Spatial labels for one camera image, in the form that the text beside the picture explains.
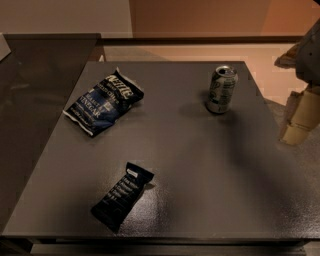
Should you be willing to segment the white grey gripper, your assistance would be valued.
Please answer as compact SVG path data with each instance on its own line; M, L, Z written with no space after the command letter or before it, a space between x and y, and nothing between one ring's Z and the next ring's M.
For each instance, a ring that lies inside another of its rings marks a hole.
M278 57L274 65L290 69L304 82L320 85L320 19L299 43ZM320 124L320 87L307 87L302 92L292 91L285 107L279 140L288 145L303 143L309 133Z

